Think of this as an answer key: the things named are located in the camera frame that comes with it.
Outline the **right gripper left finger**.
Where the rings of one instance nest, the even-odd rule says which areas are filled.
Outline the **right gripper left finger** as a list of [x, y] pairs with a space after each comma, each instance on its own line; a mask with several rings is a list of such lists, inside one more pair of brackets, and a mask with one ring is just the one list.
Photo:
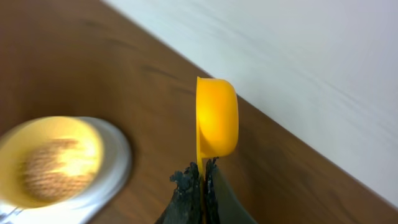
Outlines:
[[177, 184], [172, 198], [155, 224], [201, 224], [201, 183], [198, 166], [191, 162], [183, 171], [175, 171], [170, 181]]

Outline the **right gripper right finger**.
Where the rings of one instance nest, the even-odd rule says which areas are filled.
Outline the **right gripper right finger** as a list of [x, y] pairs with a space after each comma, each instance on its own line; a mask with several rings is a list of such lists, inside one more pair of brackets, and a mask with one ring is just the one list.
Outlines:
[[209, 224], [257, 224], [234, 194], [229, 182], [216, 165], [218, 157], [209, 159], [205, 173], [205, 216]]

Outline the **yellow measuring scoop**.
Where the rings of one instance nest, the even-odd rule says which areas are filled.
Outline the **yellow measuring scoop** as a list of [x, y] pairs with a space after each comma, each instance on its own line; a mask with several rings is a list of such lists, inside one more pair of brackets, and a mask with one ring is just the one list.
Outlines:
[[223, 79], [197, 78], [196, 148], [201, 180], [201, 207], [205, 223], [219, 223], [218, 202], [213, 183], [216, 160], [236, 148], [239, 115], [236, 92]]

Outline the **yellow plastic bowl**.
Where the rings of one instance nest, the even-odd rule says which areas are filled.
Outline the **yellow plastic bowl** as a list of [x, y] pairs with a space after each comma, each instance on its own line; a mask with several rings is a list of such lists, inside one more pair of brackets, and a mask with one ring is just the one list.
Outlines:
[[26, 121], [1, 136], [1, 200], [27, 209], [63, 203], [92, 184], [103, 157], [103, 140], [85, 121]]

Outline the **white digital kitchen scale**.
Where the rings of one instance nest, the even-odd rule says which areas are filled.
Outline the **white digital kitchen scale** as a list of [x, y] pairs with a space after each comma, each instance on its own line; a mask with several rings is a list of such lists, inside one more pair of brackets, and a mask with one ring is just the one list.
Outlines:
[[[76, 196], [52, 205], [26, 195], [16, 177], [25, 153], [48, 140], [72, 138], [102, 155], [92, 183]], [[113, 124], [93, 117], [33, 119], [1, 138], [1, 223], [87, 223], [125, 185], [132, 167], [131, 147]]]

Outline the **soybeans in yellow bowl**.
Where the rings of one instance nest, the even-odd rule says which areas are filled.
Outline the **soybeans in yellow bowl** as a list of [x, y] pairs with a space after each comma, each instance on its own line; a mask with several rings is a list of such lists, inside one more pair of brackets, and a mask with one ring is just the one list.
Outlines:
[[22, 186], [41, 201], [65, 200], [91, 183], [97, 160], [76, 139], [54, 139], [28, 153], [21, 167]]

